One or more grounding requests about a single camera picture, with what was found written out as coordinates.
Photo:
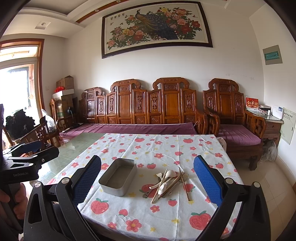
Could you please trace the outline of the person's left hand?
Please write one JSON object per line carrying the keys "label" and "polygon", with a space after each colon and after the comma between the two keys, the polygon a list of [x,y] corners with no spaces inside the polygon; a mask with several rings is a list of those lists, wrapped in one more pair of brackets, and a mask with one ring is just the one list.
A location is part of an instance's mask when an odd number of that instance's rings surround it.
{"label": "person's left hand", "polygon": [[[14,207],[14,213],[19,220],[23,220],[25,218],[25,212],[27,209],[28,199],[26,194],[26,188],[23,183],[20,183],[20,188],[18,192],[15,194],[15,202],[16,206]],[[1,202],[8,203],[10,201],[10,197],[1,190]]]}

